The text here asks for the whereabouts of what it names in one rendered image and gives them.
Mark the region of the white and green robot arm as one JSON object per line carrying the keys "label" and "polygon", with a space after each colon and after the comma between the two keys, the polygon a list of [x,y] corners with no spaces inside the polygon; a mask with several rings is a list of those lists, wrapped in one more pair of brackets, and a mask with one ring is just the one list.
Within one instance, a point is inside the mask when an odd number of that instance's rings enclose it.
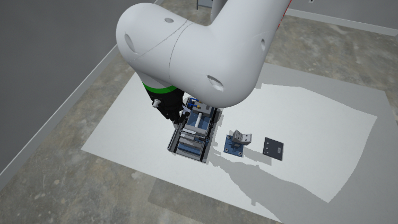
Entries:
{"label": "white and green robot arm", "polygon": [[116,41],[149,97],[170,106],[188,93],[215,108],[245,100],[292,0],[213,0],[203,26],[152,3],[129,7]]}

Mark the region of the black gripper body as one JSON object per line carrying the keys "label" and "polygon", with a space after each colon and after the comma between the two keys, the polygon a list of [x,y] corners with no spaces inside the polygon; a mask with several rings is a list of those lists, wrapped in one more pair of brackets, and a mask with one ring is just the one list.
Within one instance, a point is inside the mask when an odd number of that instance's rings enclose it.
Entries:
{"label": "black gripper body", "polygon": [[179,112],[179,111],[182,111],[184,108],[182,107],[182,105],[183,106],[185,106],[185,104],[183,103],[183,98],[181,98],[181,100],[180,101],[178,101],[177,103],[175,103],[175,104],[173,104],[173,105],[170,105],[170,106],[161,106],[161,105],[158,105],[161,109],[163,109],[163,110],[169,110],[169,111],[171,111],[171,110],[176,110],[176,113],[177,112]]}

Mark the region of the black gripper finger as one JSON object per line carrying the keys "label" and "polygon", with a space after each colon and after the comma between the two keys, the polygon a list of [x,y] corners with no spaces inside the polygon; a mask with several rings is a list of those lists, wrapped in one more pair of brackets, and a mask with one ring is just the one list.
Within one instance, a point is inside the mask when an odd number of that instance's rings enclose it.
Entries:
{"label": "black gripper finger", "polygon": [[163,109],[161,109],[159,106],[157,106],[157,109],[158,109],[159,112],[161,112],[161,113],[164,115],[164,117],[165,117],[166,119],[170,119],[170,120],[172,121],[173,125],[174,125],[174,128],[176,128],[176,127],[175,127],[175,124],[174,124],[174,117],[173,117],[171,111],[169,111],[169,110],[163,110]]}
{"label": "black gripper finger", "polygon": [[182,114],[181,117],[180,117],[179,112],[176,113],[176,110],[175,110],[175,109],[174,109],[174,110],[171,110],[172,115],[173,115],[173,117],[174,117],[174,124],[175,124],[176,129],[179,128],[180,124],[184,121],[184,119],[186,118],[186,116],[189,116],[189,115],[190,115],[191,110],[192,110],[191,107],[188,107],[188,108],[187,108],[187,107],[185,107],[185,106],[183,106],[183,105],[182,105],[182,107],[183,107],[184,109],[183,109],[183,114]]}

